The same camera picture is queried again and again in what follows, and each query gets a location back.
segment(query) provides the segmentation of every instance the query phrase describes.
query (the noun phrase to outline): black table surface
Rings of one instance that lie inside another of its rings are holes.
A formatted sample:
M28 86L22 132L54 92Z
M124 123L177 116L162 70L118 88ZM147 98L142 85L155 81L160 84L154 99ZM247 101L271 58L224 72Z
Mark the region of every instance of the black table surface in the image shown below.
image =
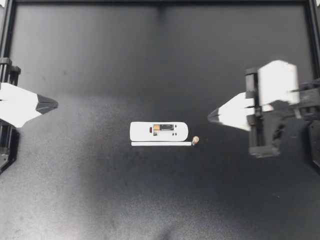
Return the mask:
M59 108L20 130L0 240L318 240L320 175L292 120L279 157L207 114L282 59L313 78L300 6L22 5L19 85ZM131 147L130 122L183 121L196 147Z

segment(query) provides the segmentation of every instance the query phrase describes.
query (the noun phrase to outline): metal frame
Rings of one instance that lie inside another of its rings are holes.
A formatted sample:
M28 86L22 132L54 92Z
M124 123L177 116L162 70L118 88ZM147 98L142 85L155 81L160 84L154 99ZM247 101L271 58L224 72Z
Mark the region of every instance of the metal frame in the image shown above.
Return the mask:
M17 5L33 4L117 4L117 5L210 5L210 4L296 4L305 9L307 29L312 53L313 77L320 78L320 36L316 13L316 0L6 0L0 29L0 58L9 58L15 25Z

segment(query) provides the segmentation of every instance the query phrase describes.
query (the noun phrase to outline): small cylinder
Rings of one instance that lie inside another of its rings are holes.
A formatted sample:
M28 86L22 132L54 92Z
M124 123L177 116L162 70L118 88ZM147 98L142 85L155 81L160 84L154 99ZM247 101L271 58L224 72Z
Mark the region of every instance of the small cylinder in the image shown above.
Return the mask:
M191 142L191 144L192 144L192 146L194 146L194 145L196 145L198 142L199 142L199 137L198 136L194 136L193 138L192 138L192 142Z

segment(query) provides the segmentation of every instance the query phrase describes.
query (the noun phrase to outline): white rod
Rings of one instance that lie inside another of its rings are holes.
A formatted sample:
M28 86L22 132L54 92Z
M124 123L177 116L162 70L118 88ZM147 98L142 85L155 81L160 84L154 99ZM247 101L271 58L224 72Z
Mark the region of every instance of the white rod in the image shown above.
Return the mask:
M190 141L132 141L131 146L191 146Z

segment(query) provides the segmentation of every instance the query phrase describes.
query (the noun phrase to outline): black bracket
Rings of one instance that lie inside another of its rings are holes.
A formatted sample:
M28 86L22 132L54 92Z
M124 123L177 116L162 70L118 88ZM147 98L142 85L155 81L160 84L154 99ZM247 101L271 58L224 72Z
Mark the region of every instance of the black bracket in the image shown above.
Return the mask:
M0 82L18 85L21 69L12 66L8 57L0 58ZM0 173L16 159L19 133L5 121L0 121Z

